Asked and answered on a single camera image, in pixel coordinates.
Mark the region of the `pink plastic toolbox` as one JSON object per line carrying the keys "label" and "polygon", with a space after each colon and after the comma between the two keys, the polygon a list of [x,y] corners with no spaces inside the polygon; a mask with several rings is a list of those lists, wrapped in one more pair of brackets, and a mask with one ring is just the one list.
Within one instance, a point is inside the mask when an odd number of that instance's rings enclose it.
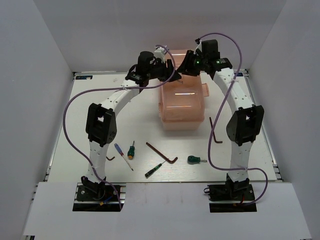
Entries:
{"label": "pink plastic toolbox", "polygon": [[195,131],[205,119],[205,97],[209,88],[201,77],[181,75],[159,89],[159,117],[166,131]]}

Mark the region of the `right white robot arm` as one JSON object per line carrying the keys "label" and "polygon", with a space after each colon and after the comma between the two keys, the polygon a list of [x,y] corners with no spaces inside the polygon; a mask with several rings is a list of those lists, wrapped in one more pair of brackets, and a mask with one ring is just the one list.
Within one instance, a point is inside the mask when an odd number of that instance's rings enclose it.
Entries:
{"label": "right white robot arm", "polygon": [[227,58],[220,56],[217,40],[197,39],[195,42],[196,49],[186,52],[177,71],[193,77],[201,72],[207,73],[226,98],[232,116],[226,125],[226,133],[231,141],[231,160],[225,192],[229,198],[236,200],[249,184],[250,151],[260,133],[265,111],[261,105],[252,102],[234,79],[233,66]]}

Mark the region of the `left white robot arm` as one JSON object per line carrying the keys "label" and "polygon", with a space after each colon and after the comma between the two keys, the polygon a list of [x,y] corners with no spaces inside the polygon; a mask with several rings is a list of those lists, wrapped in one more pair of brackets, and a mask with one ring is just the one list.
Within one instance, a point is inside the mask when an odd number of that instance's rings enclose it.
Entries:
{"label": "left white robot arm", "polygon": [[106,179],[105,164],[109,144],[117,134],[116,117],[134,97],[142,92],[149,80],[158,79],[163,83],[180,80],[173,59],[165,59],[168,53],[158,46],[154,52],[142,51],[137,64],[128,71],[121,87],[100,104],[92,103],[88,108],[85,131],[89,140],[89,159],[84,183],[91,182],[88,193],[99,200],[105,196],[106,187],[100,184]]}

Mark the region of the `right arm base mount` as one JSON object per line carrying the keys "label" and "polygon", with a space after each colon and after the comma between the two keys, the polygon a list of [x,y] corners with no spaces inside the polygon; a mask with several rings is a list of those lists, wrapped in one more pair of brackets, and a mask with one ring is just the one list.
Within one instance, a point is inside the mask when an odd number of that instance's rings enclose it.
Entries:
{"label": "right arm base mount", "polygon": [[253,213],[257,211],[250,180],[233,182],[229,176],[223,184],[209,184],[203,190],[208,196],[211,213]]}

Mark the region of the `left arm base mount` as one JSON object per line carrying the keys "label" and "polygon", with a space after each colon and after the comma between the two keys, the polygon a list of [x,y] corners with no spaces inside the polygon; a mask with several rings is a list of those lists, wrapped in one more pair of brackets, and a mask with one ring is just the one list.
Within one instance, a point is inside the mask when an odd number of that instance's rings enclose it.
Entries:
{"label": "left arm base mount", "polygon": [[120,212],[125,203],[125,186],[92,182],[86,176],[76,187],[73,212]]}

